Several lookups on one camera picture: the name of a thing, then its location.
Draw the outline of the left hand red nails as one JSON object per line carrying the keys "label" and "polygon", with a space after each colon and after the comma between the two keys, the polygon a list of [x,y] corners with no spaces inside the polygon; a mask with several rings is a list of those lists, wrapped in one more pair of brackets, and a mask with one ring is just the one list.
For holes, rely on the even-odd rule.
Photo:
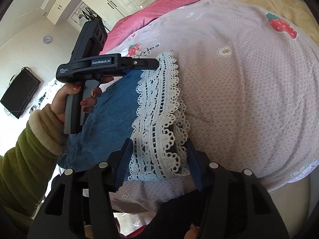
{"label": "left hand red nails", "polygon": [[[52,112],[57,118],[64,123],[65,121],[65,105],[68,95],[75,95],[81,91],[81,87],[77,84],[66,83],[55,95],[52,104],[50,106]],[[102,90],[98,86],[91,91],[91,96],[83,99],[80,102],[82,111],[85,113],[91,113],[94,110],[94,106],[97,104],[97,98],[102,95]]]}

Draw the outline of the green sleeve left forearm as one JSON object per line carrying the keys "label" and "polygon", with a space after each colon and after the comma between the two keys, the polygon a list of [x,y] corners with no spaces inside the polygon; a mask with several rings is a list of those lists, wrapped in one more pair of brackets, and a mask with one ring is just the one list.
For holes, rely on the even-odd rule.
{"label": "green sleeve left forearm", "polygon": [[1,211],[22,230],[31,226],[67,142],[50,105],[35,110],[16,146],[1,157]]}

